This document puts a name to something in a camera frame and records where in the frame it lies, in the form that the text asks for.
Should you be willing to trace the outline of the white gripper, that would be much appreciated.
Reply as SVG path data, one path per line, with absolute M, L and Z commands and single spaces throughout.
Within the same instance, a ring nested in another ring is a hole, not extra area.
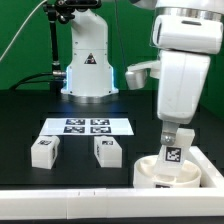
M 160 49 L 157 114 L 163 121 L 188 124 L 196 111 L 210 66 L 220 51 L 221 22 L 159 15 L 153 43 Z

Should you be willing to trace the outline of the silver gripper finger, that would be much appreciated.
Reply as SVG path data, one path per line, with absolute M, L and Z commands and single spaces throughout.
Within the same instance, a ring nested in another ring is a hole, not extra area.
M 176 141 L 178 128 L 178 123 L 164 121 L 162 123 L 161 144 L 166 146 L 173 146 Z

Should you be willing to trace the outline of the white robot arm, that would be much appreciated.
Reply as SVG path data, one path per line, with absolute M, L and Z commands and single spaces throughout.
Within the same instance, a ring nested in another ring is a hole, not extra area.
M 65 0 L 71 10 L 72 61 L 62 92 L 80 99 L 116 93 L 107 59 L 108 27 L 93 11 L 111 0 Z M 210 66 L 221 49 L 224 0 L 129 0 L 153 10 L 150 43 L 159 50 L 155 61 L 131 65 L 128 87 L 140 89 L 149 76 L 159 80 L 157 116 L 163 121 L 161 143 L 174 145 L 181 124 L 192 120 Z

